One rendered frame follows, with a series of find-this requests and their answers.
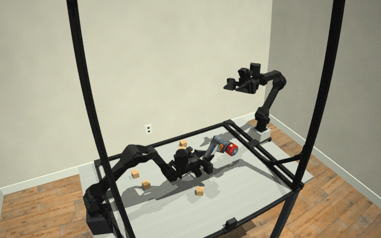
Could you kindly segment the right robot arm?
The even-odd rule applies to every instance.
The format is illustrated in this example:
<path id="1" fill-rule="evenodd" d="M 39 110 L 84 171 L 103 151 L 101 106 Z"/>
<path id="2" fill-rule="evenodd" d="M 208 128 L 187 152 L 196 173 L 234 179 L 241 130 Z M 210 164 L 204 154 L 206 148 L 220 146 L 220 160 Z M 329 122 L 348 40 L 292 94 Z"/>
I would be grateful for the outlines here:
<path id="1" fill-rule="evenodd" d="M 267 130 L 266 125 L 270 122 L 269 109 L 275 100 L 278 92 L 284 88 L 286 85 L 286 79 L 281 74 L 281 72 L 274 70 L 268 73 L 260 73 L 260 63 L 250 63 L 250 69 L 241 68 L 238 70 L 239 79 L 246 79 L 247 81 L 253 80 L 256 82 L 256 89 L 258 90 L 259 85 L 266 85 L 268 81 L 273 80 L 273 87 L 265 100 L 262 107 L 258 107 L 255 113 L 255 120 L 257 120 L 256 130 L 259 132 L 264 132 Z M 252 76 L 252 77 L 251 77 Z"/>

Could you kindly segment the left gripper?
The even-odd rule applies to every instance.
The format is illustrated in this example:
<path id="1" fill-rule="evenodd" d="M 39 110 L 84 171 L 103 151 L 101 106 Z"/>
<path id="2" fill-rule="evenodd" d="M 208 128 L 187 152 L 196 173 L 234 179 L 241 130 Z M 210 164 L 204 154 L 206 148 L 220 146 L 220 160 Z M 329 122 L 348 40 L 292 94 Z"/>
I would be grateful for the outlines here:
<path id="1" fill-rule="evenodd" d="M 210 156 L 206 156 L 204 160 L 200 159 L 200 157 L 204 156 L 205 152 L 207 150 L 194 150 L 194 152 L 192 153 L 191 151 L 193 150 L 193 148 L 191 148 L 190 146 L 186 148 L 186 150 L 188 150 L 188 157 L 189 157 L 189 165 L 190 165 L 190 168 L 191 168 L 191 171 L 193 172 L 195 168 L 199 167 L 199 166 L 203 166 L 203 170 L 207 173 L 207 174 L 211 174 L 213 173 L 213 164 L 210 162 L 214 155 L 210 155 Z"/>

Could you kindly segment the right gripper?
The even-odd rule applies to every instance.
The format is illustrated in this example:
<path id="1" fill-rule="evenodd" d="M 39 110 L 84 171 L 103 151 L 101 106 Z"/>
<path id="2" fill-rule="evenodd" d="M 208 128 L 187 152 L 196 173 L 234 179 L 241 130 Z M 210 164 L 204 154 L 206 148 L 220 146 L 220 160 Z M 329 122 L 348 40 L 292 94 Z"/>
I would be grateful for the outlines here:
<path id="1" fill-rule="evenodd" d="M 238 88 L 236 88 L 236 86 L 238 86 Z M 252 79 L 249 81 L 246 81 L 246 79 L 239 79 L 239 82 L 237 82 L 234 78 L 227 78 L 227 84 L 223 87 L 223 89 L 255 94 L 256 82 Z"/>

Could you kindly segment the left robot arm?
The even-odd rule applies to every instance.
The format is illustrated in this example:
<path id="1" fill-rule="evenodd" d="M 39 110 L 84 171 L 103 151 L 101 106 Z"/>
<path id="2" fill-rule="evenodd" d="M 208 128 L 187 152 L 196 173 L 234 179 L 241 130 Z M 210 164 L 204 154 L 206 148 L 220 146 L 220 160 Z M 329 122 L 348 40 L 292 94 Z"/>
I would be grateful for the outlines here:
<path id="1" fill-rule="evenodd" d="M 143 155 L 142 153 L 149 154 Z M 188 151 L 186 149 L 178 149 L 176 154 L 174 154 L 174 161 L 171 160 L 167 164 L 152 146 L 129 144 L 122 152 L 120 160 L 112 167 L 115 181 L 127 169 L 133 168 L 139 163 L 146 163 L 149 160 L 153 160 L 159 166 L 162 174 L 169 182 L 176 181 L 178 178 L 182 179 L 182 175 L 191 171 L 188 163 Z M 107 199 L 105 194 L 109 188 L 105 175 L 98 183 L 86 189 L 83 200 L 90 219 L 103 217 L 104 209 L 102 203 Z"/>

